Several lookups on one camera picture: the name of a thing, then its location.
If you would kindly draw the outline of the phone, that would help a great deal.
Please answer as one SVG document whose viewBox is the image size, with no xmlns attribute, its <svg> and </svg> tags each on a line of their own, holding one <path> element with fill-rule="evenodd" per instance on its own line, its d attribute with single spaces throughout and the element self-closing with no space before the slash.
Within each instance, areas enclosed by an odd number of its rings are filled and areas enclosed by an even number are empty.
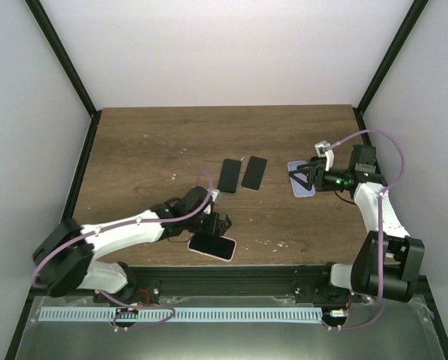
<svg viewBox="0 0 448 360">
<path fill-rule="evenodd" d="M 305 160 L 291 161 L 287 164 L 287 170 L 289 172 L 294 171 L 297 169 L 299 165 L 303 164 L 306 164 Z M 290 183 L 293 190 L 293 195 L 296 198 L 313 197 L 315 195 L 315 189 L 312 188 L 311 190 L 307 190 L 297 181 L 297 179 L 302 180 L 303 182 L 307 182 L 307 176 L 302 173 L 297 173 L 293 177 L 290 176 Z"/>
<path fill-rule="evenodd" d="M 188 249 L 197 254 L 230 262 L 236 251 L 236 241 L 223 236 L 197 232 L 189 240 Z"/>
</svg>

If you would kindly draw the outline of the black smartphone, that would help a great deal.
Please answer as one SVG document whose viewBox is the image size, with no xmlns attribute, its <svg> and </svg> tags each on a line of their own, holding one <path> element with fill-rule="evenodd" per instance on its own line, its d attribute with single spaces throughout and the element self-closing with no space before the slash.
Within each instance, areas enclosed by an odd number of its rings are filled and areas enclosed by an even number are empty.
<svg viewBox="0 0 448 360">
<path fill-rule="evenodd" d="M 241 186 L 251 191 L 259 191 L 267 164 L 268 161 L 265 158 L 250 156 Z"/>
<path fill-rule="evenodd" d="M 235 194 L 241 167 L 240 160 L 224 159 L 217 186 L 220 192 Z"/>
</svg>

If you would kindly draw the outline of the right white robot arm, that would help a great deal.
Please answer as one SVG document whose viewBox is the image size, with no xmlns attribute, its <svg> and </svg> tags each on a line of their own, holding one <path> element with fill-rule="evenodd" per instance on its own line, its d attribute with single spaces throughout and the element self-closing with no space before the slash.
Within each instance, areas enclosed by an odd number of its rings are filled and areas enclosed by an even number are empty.
<svg viewBox="0 0 448 360">
<path fill-rule="evenodd" d="M 387 181 L 376 170 L 376 148 L 355 145 L 347 168 L 333 165 L 329 143 L 316 146 L 310 162 L 287 165 L 294 190 L 309 193 L 348 192 L 358 207 L 367 236 L 353 264 L 333 263 L 329 276 L 317 282 L 317 293 L 325 302 L 334 302 L 344 289 L 408 302 L 413 296 L 425 246 L 413 238 L 399 221 L 389 201 Z"/>
</svg>

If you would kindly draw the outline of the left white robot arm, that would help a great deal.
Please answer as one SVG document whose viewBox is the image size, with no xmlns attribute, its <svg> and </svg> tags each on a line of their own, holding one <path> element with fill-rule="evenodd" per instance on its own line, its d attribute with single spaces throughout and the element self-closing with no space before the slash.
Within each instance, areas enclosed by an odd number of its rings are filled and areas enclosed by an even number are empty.
<svg viewBox="0 0 448 360">
<path fill-rule="evenodd" d="M 64 220 L 32 255 L 32 285 L 54 298 L 74 290 L 97 290 L 107 298 L 130 302 L 138 289 L 134 273 L 126 263 L 103 262 L 103 257 L 183 232 L 191 235 L 189 251 L 229 262 L 236 241 L 225 235 L 232 225 L 228 215 L 215 211 L 220 195 L 217 189 L 196 186 L 182 198 L 170 198 L 125 219 L 86 225 Z"/>
</svg>

